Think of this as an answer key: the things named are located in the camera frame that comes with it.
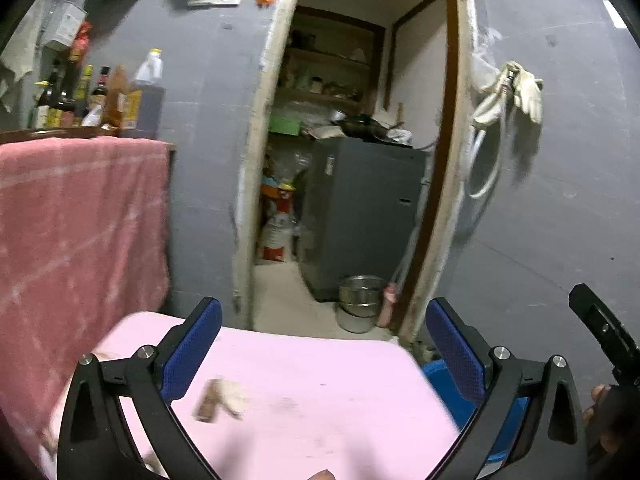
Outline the person's right hand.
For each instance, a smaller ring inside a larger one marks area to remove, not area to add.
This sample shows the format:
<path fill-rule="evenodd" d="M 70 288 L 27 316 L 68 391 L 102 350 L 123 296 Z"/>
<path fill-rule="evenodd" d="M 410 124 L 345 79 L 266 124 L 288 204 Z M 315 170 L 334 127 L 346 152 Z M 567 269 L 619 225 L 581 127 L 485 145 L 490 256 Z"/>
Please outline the person's right hand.
<path fill-rule="evenodd" d="M 617 390 L 611 385 L 597 385 L 591 390 L 592 405 L 582 414 L 588 448 L 597 444 L 613 454 L 619 447 L 615 434 L 617 417 Z"/>

